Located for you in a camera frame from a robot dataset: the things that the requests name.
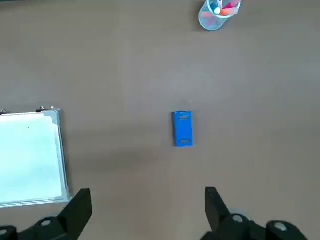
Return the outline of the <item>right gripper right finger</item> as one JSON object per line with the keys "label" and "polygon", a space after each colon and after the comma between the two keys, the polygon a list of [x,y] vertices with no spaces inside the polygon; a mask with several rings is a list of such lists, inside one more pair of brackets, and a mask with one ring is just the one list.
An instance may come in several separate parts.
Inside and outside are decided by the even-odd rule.
{"label": "right gripper right finger", "polygon": [[205,213],[211,230],[202,240],[307,240],[290,222],[271,220],[261,226],[242,214],[231,213],[215,187],[205,188]]}

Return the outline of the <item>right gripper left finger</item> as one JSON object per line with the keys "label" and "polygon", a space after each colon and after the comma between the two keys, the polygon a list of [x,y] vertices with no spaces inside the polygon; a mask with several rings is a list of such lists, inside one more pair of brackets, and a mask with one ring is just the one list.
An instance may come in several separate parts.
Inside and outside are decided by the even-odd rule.
{"label": "right gripper left finger", "polygon": [[57,215],[39,220],[21,232],[12,225],[0,227],[2,240],[77,240],[92,216],[89,188],[82,188]]}

